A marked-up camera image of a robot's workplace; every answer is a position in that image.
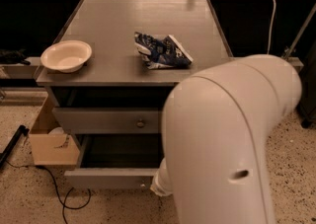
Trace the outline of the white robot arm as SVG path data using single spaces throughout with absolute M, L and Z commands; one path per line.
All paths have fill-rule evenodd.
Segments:
M 173 196 L 180 224 L 276 224 L 266 141 L 301 91 L 294 67 L 271 55 L 202 70 L 173 89 L 151 188 Z

